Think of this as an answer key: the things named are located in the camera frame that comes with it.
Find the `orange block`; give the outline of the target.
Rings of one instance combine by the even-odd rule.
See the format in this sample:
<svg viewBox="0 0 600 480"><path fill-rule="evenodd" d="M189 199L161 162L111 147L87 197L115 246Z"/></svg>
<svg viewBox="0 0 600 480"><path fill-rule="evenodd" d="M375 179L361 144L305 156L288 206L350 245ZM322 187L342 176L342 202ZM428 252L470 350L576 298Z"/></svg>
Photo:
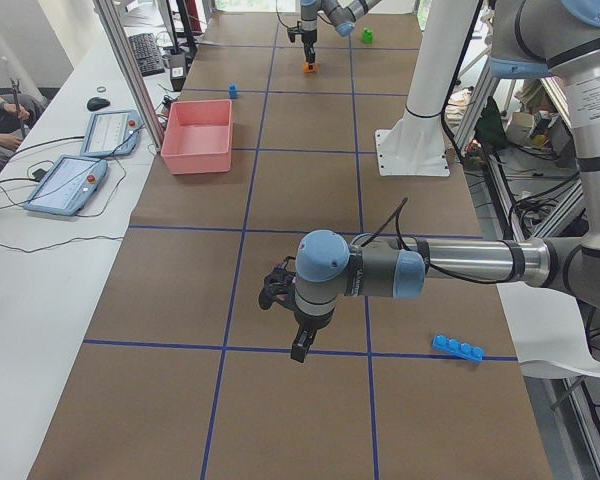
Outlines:
<svg viewBox="0 0 600 480"><path fill-rule="evenodd" d="M316 63L304 62L302 65L302 71L305 74L316 73L318 69L318 65Z"/></svg>

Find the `pink plastic box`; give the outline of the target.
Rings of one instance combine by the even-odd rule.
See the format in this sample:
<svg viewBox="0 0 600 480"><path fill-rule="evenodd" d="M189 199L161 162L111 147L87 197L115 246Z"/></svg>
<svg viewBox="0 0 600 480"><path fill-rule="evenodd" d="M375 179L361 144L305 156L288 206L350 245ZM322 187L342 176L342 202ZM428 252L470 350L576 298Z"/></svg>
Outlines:
<svg viewBox="0 0 600 480"><path fill-rule="evenodd" d="M232 101L179 101L171 105L161 156L173 175L231 170Z"/></svg>

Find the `green block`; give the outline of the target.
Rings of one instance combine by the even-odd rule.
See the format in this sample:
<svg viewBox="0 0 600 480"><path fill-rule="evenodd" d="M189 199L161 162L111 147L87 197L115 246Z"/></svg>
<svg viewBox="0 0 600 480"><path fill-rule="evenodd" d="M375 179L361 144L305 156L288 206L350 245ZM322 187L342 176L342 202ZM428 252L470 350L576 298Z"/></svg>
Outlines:
<svg viewBox="0 0 600 480"><path fill-rule="evenodd" d="M373 30L370 28L364 28L361 33L361 41L366 45L370 45L373 43L373 39L374 39Z"/></svg>

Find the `small blue block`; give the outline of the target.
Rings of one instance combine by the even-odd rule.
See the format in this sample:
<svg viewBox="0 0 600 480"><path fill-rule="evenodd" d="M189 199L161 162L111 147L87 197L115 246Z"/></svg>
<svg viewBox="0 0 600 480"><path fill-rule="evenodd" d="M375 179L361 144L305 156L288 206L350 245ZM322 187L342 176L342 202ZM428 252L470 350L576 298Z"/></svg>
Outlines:
<svg viewBox="0 0 600 480"><path fill-rule="evenodd" d="M227 91L230 99L236 99L238 97L238 89L234 83L229 84Z"/></svg>

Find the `long blue block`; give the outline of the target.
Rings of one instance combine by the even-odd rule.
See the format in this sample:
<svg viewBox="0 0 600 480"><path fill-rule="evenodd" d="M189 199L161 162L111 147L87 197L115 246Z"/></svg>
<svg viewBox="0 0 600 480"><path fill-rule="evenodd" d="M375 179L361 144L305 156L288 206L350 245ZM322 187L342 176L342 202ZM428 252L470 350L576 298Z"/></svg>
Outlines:
<svg viewBox="0 0 600 480"><path fill-rule="evenodd" d="M450 338L443 334L435 335L432 339L432 348L436 351L452 355L474 363L484 360L484 350L476 345Z"/></svg>

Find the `black keyboard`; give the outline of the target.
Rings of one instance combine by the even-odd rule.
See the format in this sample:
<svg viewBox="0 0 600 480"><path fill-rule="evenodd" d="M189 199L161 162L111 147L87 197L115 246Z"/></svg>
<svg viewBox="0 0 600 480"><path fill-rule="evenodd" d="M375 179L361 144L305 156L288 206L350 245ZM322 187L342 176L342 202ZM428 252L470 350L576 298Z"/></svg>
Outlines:
<svg viewBox="0 0 600 480"><path fill-rule="evenodd" d="M143 77L165 72L163 58L153 33L138 33L128 37L128 41Z"/></svg>

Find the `upper teach pendant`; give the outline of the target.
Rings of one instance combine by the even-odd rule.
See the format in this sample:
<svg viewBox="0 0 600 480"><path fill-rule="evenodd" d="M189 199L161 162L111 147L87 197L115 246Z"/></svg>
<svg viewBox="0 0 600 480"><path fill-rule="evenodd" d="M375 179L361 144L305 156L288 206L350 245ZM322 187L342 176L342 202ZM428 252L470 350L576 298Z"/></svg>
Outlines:
<svg viewBox="0 0 600 480"><path fill-rule="evenodd" d="M87 125L80 155L92 158L130 155L142 126L136 110L94 112Z"/></svg>

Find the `teach pendant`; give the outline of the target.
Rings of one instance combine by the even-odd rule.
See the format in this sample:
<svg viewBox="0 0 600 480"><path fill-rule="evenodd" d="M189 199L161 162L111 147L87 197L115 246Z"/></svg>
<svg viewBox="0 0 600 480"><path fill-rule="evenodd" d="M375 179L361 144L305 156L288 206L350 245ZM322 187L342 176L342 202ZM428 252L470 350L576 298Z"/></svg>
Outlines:
<svg viewBox="0 0 600 480"><path fill-rule="evenodd" d="M80 155L92 158L130 155L142 126L136 110L94 112L87 125Z"/></svg>
<svg viewBox="0 0 600 480"><path fill-rule="evenodd" d="M107 173L108 162L104 159L63 155L45 174L23 208L73 216L86 205Z"/></svg>

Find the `black computer mouse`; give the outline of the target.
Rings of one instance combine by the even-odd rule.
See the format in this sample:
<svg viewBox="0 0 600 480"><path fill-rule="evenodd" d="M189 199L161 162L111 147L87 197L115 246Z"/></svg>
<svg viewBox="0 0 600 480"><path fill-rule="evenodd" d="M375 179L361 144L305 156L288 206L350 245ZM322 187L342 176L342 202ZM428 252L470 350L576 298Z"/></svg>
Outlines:
<svg viewBox="0 0 600 480"><path fill-rule="evenodd" d="M110 101L102 97L92 97L86 103L86 108L90 112L99 111L110 106Z"/></svg>

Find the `lower teach pendant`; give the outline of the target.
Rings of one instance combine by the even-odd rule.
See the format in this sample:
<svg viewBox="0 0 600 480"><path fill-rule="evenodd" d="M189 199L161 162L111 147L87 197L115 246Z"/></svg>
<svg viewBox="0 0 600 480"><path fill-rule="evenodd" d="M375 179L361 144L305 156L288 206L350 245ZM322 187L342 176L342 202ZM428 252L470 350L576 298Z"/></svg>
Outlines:
<svg viewBox="0 0 600 480"><path fill-rule="evenodd" d="M23 208L73 216L86 205L107 173L108 162L104 159L63 155L45 174Z"/></svg>

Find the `seated person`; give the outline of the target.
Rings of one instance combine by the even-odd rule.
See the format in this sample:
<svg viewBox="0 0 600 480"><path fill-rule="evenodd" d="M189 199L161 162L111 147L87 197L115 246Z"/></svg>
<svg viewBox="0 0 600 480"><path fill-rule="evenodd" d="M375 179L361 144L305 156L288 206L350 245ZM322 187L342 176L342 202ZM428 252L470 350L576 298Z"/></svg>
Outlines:
<svg viewBox="0 0 600 480"><path fill-rule="evenodd" d="M0 96L0 172L22 143L21 123L32 128L46 110L49 101L28 94Z"/></svg>

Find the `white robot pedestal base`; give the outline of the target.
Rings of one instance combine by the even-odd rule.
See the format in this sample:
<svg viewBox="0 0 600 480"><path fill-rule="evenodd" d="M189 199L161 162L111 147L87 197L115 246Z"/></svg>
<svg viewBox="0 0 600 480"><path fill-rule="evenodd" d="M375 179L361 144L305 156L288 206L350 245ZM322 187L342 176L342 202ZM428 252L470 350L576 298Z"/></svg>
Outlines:
<svg viewBox="0 0 600 480"><path fill-rule="evenodd" d="M457 65L471 37L479 1L431 3L402 118L375 132L382 176L447 177L442 119Z"/></svg>

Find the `aluminium frame post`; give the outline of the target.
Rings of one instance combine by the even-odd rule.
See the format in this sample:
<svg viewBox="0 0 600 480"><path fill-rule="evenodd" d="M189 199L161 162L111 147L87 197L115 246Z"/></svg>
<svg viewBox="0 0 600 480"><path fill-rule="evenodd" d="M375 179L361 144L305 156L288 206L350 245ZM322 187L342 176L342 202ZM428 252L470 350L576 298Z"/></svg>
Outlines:
<svg viewBox="0 0 600 480"><path fill-rule="evenodd" d="M161 126L134 53L111 1L93 0L94 10L103 26L114 56L131 91L135 105L157 152L161 151L164 129Z"/></svg>

